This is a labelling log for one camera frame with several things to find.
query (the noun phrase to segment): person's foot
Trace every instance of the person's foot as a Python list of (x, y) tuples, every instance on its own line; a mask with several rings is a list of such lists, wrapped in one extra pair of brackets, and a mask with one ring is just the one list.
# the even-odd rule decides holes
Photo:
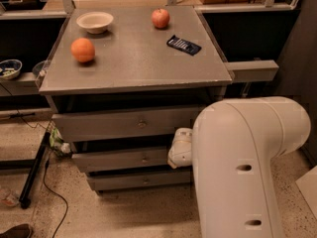
[(30, 238), (31, 235), (32, 227), (29, 224), (21, 224), (0, 234), (0, 238)]

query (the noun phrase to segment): red apple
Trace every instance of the red apple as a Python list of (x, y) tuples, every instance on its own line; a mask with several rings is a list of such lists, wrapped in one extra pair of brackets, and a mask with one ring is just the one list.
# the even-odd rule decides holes
[(169, 22), (169, 13), (165, 9), (156, 9), (152, 12), (152, 22), (157, 28), (165, 28)]

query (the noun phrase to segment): drawer knob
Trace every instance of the drawer knob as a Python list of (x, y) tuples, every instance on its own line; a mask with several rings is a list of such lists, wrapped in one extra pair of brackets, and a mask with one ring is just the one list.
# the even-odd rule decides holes
[(138, 126), (139, 128), (145, 128), (147, 126), (147, 122), (144, 121), (144, 120), (141, 120), (139, 123), (138, 123)]

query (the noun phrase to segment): speckled floor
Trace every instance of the speckled floor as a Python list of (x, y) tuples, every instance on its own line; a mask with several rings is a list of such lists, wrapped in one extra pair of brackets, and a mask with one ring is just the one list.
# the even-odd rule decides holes
[[(47, 127), (51, 113), (36, 112), (25, 117), (32, 127)], [(20, 118), (0, 120), (0, 160), (33, 158), (45, 129), (31, 128)], [(0, 204), (0, 233), (20, 223), (30, 223), (34, 238), (53, 237), (63, 218), (65, 203), (43, 185), (44, 163), (51, 158), (47, 184), (68, 202), (68, 213), (55, 237), (89, 238), (198, 238), (199, 215), (193, 185), (105, 192), (90, 190), (85, 175), (72, 159), (59, 159), (46, 151), (30, 193), (31, 205), (8, 207)], [(285, 237), (316, 238), (317, 221), (295, 181), (310, 170), (300, 151), (272, 161), (272, 174)], [(21, 193), (27, 174), (0, 173), (0, 186)]]

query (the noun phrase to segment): gray drawer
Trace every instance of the gray drawer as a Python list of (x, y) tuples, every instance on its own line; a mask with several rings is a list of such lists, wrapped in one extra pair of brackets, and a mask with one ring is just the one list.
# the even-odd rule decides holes
[(166, 165), (166, 147), (138, 148), (72, 156), (83, 173)]
[(173, 134), (192, 127), (202, 106), (173, 106), (104, 112), (55, 114), (53, 120), (67, 142)]
[(191, 170), (147, 172), (132, 175), (88, 177), (92, 190), (113, 190), (123, 188), (149, 187), (169, 184), (190, 183)]

